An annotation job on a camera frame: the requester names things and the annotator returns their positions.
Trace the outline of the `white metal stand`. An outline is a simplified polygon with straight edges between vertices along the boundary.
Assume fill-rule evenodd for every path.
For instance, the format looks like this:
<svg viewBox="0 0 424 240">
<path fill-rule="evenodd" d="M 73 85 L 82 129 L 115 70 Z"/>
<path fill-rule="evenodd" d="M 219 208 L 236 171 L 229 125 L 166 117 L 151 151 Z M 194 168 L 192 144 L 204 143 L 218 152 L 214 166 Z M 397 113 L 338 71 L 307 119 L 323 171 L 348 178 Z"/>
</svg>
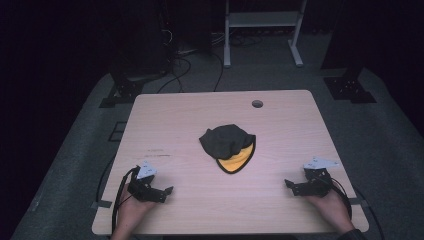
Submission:
<svg viewBox="0 0 424 240">
<path fill-rule="evenodd" d="M 288 40 L 294 63 L 297 67 L 304 65 L 297 48 L 304 13 L 308 0 L 301 0 L 298 11 L 282 12 L 244 12 L 237 13 L 230 11 L 229 0 L 226 0 L 225 26 L 224 26 L 224 50 L 223 66 L 231 66 L 230 30 L 233 28 L 266 28 L 266 27 L 293 27 L 294 33 Z"/>
</svg>

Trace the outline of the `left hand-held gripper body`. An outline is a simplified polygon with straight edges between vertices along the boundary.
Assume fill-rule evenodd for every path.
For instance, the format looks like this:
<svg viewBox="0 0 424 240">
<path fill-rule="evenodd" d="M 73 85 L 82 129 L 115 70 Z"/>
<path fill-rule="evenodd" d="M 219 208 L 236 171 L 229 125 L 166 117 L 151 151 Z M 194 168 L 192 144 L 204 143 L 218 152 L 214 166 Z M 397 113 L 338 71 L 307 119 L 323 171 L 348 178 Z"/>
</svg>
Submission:
<svg viewBox="0 0 424 240">
<path fill-rule="evenodd" d="M 139 201 L 158 202 L 158 198 L 166 196 L 164 190 L 155 189 L 151 183 L 157 170 L 148 162 L 144 161 L 131 170 L 128 192 Z"/>
</svg>

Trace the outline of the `person's left hand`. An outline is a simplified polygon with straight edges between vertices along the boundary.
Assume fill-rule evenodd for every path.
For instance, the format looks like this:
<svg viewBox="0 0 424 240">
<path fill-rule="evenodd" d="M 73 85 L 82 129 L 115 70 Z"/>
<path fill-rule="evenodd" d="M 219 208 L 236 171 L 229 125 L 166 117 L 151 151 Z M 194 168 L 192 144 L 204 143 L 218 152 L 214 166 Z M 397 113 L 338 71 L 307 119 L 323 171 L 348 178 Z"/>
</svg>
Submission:
<svg viewBox="0 0 424 240">
<path fill-rule="evenodd" d="M 128 192 L 127 188 L 128 185 L 125 185 L 120 199 L 116 229 L 128 229 L 133 233 L 156 204 L 137 200 Z"/>
</svg>

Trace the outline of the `black and yellow cloth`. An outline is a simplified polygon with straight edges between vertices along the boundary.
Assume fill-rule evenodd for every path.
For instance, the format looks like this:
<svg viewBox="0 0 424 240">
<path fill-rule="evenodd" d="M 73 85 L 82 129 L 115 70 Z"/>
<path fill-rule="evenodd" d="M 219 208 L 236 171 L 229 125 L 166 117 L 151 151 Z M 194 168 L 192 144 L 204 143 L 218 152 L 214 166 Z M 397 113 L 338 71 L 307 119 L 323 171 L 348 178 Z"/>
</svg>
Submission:
<svg viewBox="0 0 424 240">
<path fill-rule="evenodd" d="M 256 136 L 235 124 L 207 129 L 199 141 L 205 153 L 215 159 L 220 169 L 227 174 L 241 171 L 256 149 Z"/>
</svg>

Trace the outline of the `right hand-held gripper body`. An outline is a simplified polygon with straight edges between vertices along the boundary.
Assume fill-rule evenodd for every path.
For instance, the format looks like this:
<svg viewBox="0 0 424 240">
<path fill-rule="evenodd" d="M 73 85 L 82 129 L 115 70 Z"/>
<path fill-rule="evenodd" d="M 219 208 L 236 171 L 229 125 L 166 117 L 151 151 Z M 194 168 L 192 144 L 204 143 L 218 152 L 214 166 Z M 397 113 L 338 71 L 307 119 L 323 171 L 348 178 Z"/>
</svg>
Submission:
<svg viewBox="0 0 424 240">
<path fill-rule="evenodd" d="M 305 183 L 294 183 L 295 185 L 291 190 L 298 190 L 300 196 L 326 196 L 334 187 L 328 169 L 338 166 L 339 163 L 336 161 L 313 157 L 308 163 L 303 165 L 307 181 Z"/>
</svg>

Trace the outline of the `person's right hand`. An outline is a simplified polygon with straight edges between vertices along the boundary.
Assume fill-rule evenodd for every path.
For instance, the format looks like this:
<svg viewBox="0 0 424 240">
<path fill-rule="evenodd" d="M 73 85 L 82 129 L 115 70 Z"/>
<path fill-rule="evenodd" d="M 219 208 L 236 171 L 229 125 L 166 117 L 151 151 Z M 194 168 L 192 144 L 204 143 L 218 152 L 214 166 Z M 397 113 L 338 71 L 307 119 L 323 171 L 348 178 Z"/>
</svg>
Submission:
<svg viewBox="0 0 424 240">
<path fill-rule="evenodd" d="M 340 235 L 355 229 L 342 198 L 334 190 L 330 190 L 324 197 L 306 196 L 305 199 Z"/>
</svg>

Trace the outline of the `black stand base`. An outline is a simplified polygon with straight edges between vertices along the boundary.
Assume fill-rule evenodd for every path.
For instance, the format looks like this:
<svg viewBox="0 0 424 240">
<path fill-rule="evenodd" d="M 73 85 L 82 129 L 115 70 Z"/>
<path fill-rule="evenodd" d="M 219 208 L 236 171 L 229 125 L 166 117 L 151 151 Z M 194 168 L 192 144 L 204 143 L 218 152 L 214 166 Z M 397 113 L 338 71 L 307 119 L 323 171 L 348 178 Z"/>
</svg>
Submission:
<svg viewBox="0 0 424 240">
<path fill-rule="evenodd" d="M 167 74 L 166 71 L 146 73 L 124 68 L 118 64 L 112 64 L 109 71 L 113 86 L 108 96 L 101 101 L 100 108 L 113 108 L 117 104 L 132 104 L 136 97 L 142 93 L 145 84 L 158 80 Z"/>
<path fill-rule="evenodd" d="M 351 65 L 338 77 L 325 77 L 324 82 L 334 100 L 349 100 L 354 104 L 375 103 L 376 100 L 358 80 L 362 65 Z"/>
</svg>

